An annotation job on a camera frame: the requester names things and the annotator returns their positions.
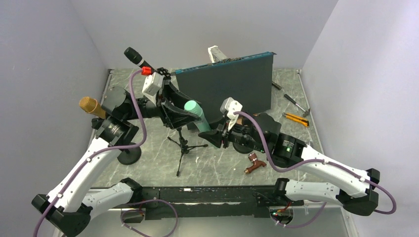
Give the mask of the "black tripod shock mount stand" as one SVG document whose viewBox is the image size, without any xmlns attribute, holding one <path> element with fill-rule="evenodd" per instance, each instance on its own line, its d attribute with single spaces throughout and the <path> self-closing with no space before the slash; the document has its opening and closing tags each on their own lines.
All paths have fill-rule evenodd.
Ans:
<svg viewBox="0 0 419 237">
<path fill-rule="evenodd" d="M 180 158 L 179 158 L 179 164 L 178 164 L 178 169 L 176 172 L 176 177 L 179 177 L 180 175 L 180 167 L 181 167 L 181 162 L 182 162 L 182 158 L 184 155 L 188 154 L 192 149 L 195 148 L 206 148 L 209 145 L 208 144 L 203 144 L 203 145 L 194 145 L 194 146 L 189 146 L 188 145 L 188 140 L 186 140 L 183 135 L 182 135 L 182 128 L 177 128 L 176 131 L 178 132 L 178 141 L 173 140 L 171 137 L 167 137 L 167 139 L 173 143 L 175 143 L 179 148 L 180 148 Z"/>
</svg>

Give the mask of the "mint green microphone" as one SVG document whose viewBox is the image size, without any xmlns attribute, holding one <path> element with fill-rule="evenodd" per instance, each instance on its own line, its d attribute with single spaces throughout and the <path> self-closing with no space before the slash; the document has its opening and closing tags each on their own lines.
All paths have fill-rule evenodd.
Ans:
<svg viewBox="0 0 419 237">
<path fill-rule="evenodd" d="M 199 117 L 199 120 L 194 122 L 194 124 L 200 132 L 207 132 L 211 130 L 211 127 L 205 117 L 204 111 L 198 102 L 189 100 L 185 103 L 184 110 Z"/>
</svg>

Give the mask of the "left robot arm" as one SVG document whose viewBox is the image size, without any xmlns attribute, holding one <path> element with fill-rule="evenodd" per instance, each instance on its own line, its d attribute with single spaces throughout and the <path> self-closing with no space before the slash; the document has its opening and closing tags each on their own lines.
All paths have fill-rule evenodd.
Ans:
<svg viewBox="0 0 419 237">
<path fill-rule="evenodd" d="M 160 118 L 164 126 L 178 129 L 199 120 L 184 109 L 188 101 L 190 97 L 172 83 L 144 86 L 141 98 L 119 86 L 111 87 L 101 104 L 83 98 L 80 107 L 95 114 L 95 136 L 70 173 L 48 194 L 38 194 L 32 200 L 42 220 L 48 220 L 65 236 L 75 237 L 108 209 L 120 204 L 138 206 L 143 188 L 131 178 L 93 195 L 88 191 L 113 160 L 133 164 L 140 159 L 141 143 L 133 142 L 139 127 L 131 123 L 133 119 L 143 122 L 146 118 Z"/>
</svg>

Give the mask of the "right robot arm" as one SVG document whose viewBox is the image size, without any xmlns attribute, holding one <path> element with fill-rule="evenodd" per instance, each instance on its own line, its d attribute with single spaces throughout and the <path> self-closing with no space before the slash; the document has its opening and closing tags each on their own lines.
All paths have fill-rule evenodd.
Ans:
<svg viewBox="0 0 419 237">
<path fill-rule="evenodd" d="M 268 162 L 279 171 L 297 169 L 323 180 L 319 183 L 277 179 L 269 198 L 278 205 L 300 200 L 331 202 L 360 216 L 369 216 L 376 210 L 379 197 L 374 185 L 379 182 L 378 170 L 351 168 L 321 154 L 305 142 L 282 133 L 282 125 L 266 113 L 244 118 L 242 124 L 231 130 L 227 125 L 223 118 L 213 130 L 201 132 L 199 137 L 217 148 L 227 148 L 232 143 L 239 146 L 239 152 L 265 153 Z"/>
</svg>

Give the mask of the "black round base clip stand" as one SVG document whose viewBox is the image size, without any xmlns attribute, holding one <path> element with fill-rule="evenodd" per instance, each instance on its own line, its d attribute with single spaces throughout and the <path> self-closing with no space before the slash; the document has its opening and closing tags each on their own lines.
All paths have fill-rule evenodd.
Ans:
<svg viewBox="0 0 419 237">
<path fill-rule="evenodd" d="M 254 151 L 259 151 L 259 147 L 252 141 L 245 143 L 233 143 L 233 148 L 235 151 L 241 154 L 249 154 Z"/>
</svg>

